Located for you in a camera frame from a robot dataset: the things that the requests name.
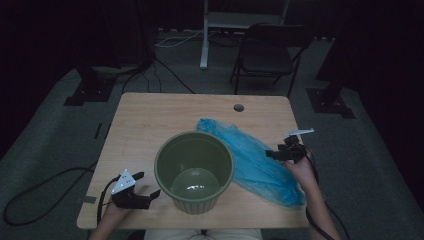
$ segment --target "clothing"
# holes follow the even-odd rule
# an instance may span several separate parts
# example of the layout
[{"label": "clothing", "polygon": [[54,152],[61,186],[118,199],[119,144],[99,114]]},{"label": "clothing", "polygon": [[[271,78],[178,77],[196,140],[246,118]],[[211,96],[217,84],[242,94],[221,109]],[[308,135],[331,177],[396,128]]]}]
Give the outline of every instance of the clothing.
[{"label": "clothing", "polygon": [[262,240],[260,229],[146,230],[144,240]]}]

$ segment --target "plastic bag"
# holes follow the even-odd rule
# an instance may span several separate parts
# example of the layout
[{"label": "plastic bag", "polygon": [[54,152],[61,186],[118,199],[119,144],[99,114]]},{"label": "plastic bag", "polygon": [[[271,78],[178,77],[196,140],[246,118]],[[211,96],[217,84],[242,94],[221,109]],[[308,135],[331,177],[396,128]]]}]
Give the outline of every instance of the plastic bag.
[{"label": "plastic bag", "polygon": [[293,175],[280,162],[265,155],[265,150],[271,149],[266,144],[235,125],[213,119],[201,119],[197,130],[218,137],[230,149],[235,162],[235,183],[282,206],[304,204],[305,196]]}]

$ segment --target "chair leg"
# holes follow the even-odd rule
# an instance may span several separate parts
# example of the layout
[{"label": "chair leg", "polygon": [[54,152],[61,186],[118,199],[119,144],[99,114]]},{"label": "chair leg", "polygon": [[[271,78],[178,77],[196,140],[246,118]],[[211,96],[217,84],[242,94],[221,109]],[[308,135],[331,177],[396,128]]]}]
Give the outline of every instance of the chair leg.
[{"label": "chair leg", "polygon": [[300,56],[297,58],[296,65],[295,65],[294,71],[292,73],[292,79],[290,81],[289,91],[287,92],[287,98],[290,98],[291,90],[293,88],[294,81],[295,81],[296,75],[297,75],[297,69],[299,68],[299,63],[300,63]]},{"label": "chair leg", "polygon": [[234,87],[234,95],[237,95],[238,83],[239,83],[239,79],[240,79],[240,69],[241,69],[241,67],[239,65],[237,65],[236,84],[235,84],[235,87]]},{"label": "chair leg", "polygon": [[237,59],[235,64],[234,64],[233,71],[231,73],[230,83],[233,82],[234,73],[236,72],[236,68],[237,68],[238,65],[239,65],[239,60]]}]

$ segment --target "black cable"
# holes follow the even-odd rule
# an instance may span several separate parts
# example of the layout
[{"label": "black cable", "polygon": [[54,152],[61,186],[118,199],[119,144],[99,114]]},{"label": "black cable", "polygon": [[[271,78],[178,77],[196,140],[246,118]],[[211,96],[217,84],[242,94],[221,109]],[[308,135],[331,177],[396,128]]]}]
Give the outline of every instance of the black cable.
[{"label": "black cable", "polygon": [[[42,181],[41,183],[38,183],[32,187],[30,187],[29,189],[20,192],[19,194],[15,195],[11,200],[9,200],[9,202],[7,202],[6,207],[3,210],[3,220],[6,224],[11,225],[11,226],[24,226],[24,225],[29,225],[32,223],[37,222],[38,220],[42,219],[43,217],[45,217],[47,214],[49,214],[51,211],[53,211],[53,209],[63,200],[63,198],[65,198],[65,196],[71,191],[71,189],[78,183],[78,181],[87,173],[87,172],[93,172],[93,170],[91,169],[94,165],[97,164],[97,161],[95,161],[94,163],[92,163],[88,168],[83,168],[83,167],[75,167],[75,168],[70,168],[67,170],[64,170],[44,181]],[[19,199],[21,199],[23,196],[25,196],[26,194],[40,188],[41,186],[43,186],[44,184],[52,181],[53,179],[55,179],[56,177],[67,173],[67,172],[71,172],[71,171],[76,171],[76,170],[83,170],[84,172],[81,173],[80,176],[78,176],[78,178],[71,184],[71,186],[59,197],[59,199],[43,214],[41,214],[40,216],[33,218],[31,220],[25,221],[25,222],[13,222],[9,219],[8,216],[8,210],[9,208]]]},{"label": "black cable", "polygon": [[[224,44],[224,43],[220,43],[217,41],[212,41],[212,39],[214,38],[220,38],[220,37],[224,37],[226,39],[231,40],[231,44]],[[213,35],[212,37],[209,38],[209,43],[212,45],[217,45],[220,47],[225,47],[225,48],[234,48],[234,47],[238,47],[239,46],[239,41],[237,39],[237,37],[231,37],[229,34],[225,34],[225,33],[221,33],[217,36],[217,34]]]},{"label": "black cable", "polygon": [[162,66],[164,66],[166,69],[168,69],[168,71],[170,73],[172,73],[172,75],[174,75],[174,77],[187,89],[189,90],[191,93],[196,94],[193,90],[191,90],[178,76],[177,74],[175,74],[168,66],[166,66],[161,60],[159,60],[157,57],[155,57],[155,60],[158,61],[160,64],[162,64]]},{"label": "black cable", "polygon": [[312,225],[312,227],[315,228],[315,230],[317,230],[317,232],[319,234],[321,234],[321,236],[323,236],[325,239],[327,240],[334,240],[334,238],[332,238],[330,235],[328,235],[328,233],[326,233],[324,230],[322,230],[322,228],[320,228],[315,221],[312,219],[311,214],[308,211],[308,208],[306,208],[306,218],[308,219],[309,223]]},{"label": "black cable", "polygon": [[[302,146],[299,144],[299,143],[296,143],[296,142],[293,142],[295,145],[296,145],[296,147],[300,150],[300,151],[302,151],[303,152],[303,155],[306,157],[306,159],[308,160],[308,162],[311,164],[311,166],[312,166],[312,171],[313,171],[313,174],[314,174],[314,176],[315,176],[315,180],[317,181],[317,184],[319,185],[319,175],[318,175],[318,171],[316,170],[316,166],[315,166],[315,159],[314,159],[314,155],[312,154],[312,151],[309,149],[309,148],[307,148],[307,147],[304,147],[304,148],[302,148]],[[304,150],[304,149],[306,149],[306,150],[308,150],[310,153],[311,153],[311,156],[312,156],[312,159],[308,156],[308,154],[307,154],[307,152],[306,152],[306,150]],[[349,235],[349,232],[347,231],[347,228],[346,228],[346,226],[344,225],[344,223],[343,223],[343,221],[341,220],[341,218],[336,214],[336,212],[328,205],[328,203],[326,202],[326,201],[324,201],[325,202],[325,205],[327,206],[327,208],[330,210],[330,212],[333,214],[333,216],[334,217],[336,217],[336,219],[337,219],[337,221],[340,223],[340,225],[342,226],[342,228],[343,228],[343,231],[344,231],[344,233],[345,233],[345,235],[346,235],[346,237],[347,237],[347,239],[349,239],[350,240],[350,235]],[[315,230],[317,230],[323,237],[325,237],[326,239],[333,239],[330,235],[328,235],[324,230],[322,230],[315,222],[314,222],[314,220],[312,219],[312,217],[310,216],[310,214],[309,214],[309,211],[308,211],[308,208],[306,208],[306,218],[308,219],[308,221],[309,221],[309,223],[312,225],[312,227],[314,227],[315,228]]]},{"label": "black cable", "polygon": [[160,81],[160,77],[156,74],[156,64],[155,64],[155,62],[153,62],[153,75],[155,75],[156,76],[156,78],[158,79],[158,81],[159,81],[159,92],[160,93],[162,93],[162,82]]},{"label": "black cable", "polygon": [[343,228],[343,231],[344,231],[344,233],[345,233],[345,235],[346,235],[346,237],[347,237],[347,239],[349,239],[350,240],[350,235],[349,235],[349,231],[347,231],[347,228],[346,228],[346,226],[343,224],[343,221],[342,221],[342,219],[339,217],[339,215],[337,215],[336,214],[336,212],[328,205],[328,203],[327,202],[325,202],[325,205],[327,206],[327,208],[330,210],[330,212],[331,213],[333,213],[333,216],[334,217],[336,217],[337,218],[337,221],[339,221],[339,223],[340,223],[340,225],[342,226],[342,228]]},{"label": "black cable", "polygon": [[148,77],[146,77],[146,73],[143,73],[143,77],[144,79],[146,79],[146,82],[147,82],[146,91],[150,93],[150,80]]},{"label": "black cable", "polygon": [[113,183],[118,181],[118,179],[121,177],[121,175],[118,175],[116,178],[110,180],[110,182],[106,185],[105,189],[103,190],[102,194],[100,195],[100,200],[97,205],[97,225],[100,223],[100,220],[102,220],[102,211],[103,211],[103,201],[105,199],[106,191],[109,188],[109,186]]},{"label": "black cable", "polygon": [[137,74],[139,74],[139,73],[140,73],[140,72],[139,72],[139,71],[137,71],[137,72],[135,72],[135,73],[131,74],[131,76],[129,76],[129,77],[127,78],[127,80],[125,80],[124,85],[122,86],[121,94],[124,94],[124,93],[125,93],[125,87],[127,86],[128,82],[131,80],[131,78],[135,77],[135,76],[136,76]]},{"label": "black cable", "polygon": [[102,206],[106,206],[106,205],[109,205],[109,204],[111,204],[111,203],[113,203],[112,201],[110,201],[110,202],[107,202],[107,203],[103,203],[102,204]]}]

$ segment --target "hand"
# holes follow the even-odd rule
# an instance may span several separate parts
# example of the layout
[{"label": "hand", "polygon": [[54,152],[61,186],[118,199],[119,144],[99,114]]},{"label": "hand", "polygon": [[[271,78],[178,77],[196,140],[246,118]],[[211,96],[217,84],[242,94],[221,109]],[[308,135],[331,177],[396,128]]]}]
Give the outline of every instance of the hand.
[{"label": "hand", "polygon": [[108,239],[115,228],[118,227],[124,218],[132,211],[133,209],[119,208],[113,202],[109,203],[103,214],[102,220],[90,236],[90,240]]},{"label": "hand", "polygon": [[111,202],[107,205],[105,213],[103,214],[102,219],[117,219],[122,221],[129,213],[131,213],[134,209],[124,209],[119,208],[115,205],[115,203]]},{"label": "hand", "polygon": [[[311,152],[308,151],[307,155],[310,158]],[[303,191],[307,192],[313,188],[318,187],[313,166],[306,157],[303,157],[296,164],[289,161],[284,161],[282,164],[293,174],[302,187]]]}]

